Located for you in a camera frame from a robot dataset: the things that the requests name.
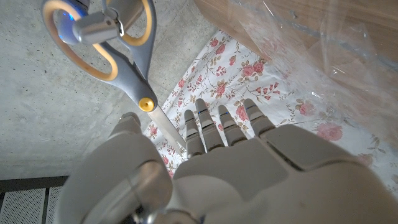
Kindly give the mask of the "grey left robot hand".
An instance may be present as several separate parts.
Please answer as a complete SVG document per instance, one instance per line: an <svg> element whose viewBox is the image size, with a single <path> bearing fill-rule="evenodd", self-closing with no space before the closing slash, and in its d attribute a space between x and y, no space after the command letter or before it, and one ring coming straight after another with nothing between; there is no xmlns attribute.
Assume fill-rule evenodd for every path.
<svg viewBox="0 0 398 224"><path fill-rule="evenodd" d="M55 223L396 223L397 200L342 148L302 128L275 127L252 100L248 139L219 106L184 114L188 159L173 174L135 113L63 185Z"/></svg>

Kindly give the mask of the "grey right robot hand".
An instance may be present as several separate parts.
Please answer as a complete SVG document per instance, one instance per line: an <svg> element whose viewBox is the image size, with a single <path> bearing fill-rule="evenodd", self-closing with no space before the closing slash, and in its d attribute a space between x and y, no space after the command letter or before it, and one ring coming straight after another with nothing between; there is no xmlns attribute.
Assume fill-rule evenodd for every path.
<svg viewBox="0 0 398 224"><path fill-rule="evenodd" d="M139 0L111 0L103 10L88 14L88 1L72 1L80 6L82 18L65 9L56 10L58 37L66 44L98 44L122 37L144 10Z"/></svg>

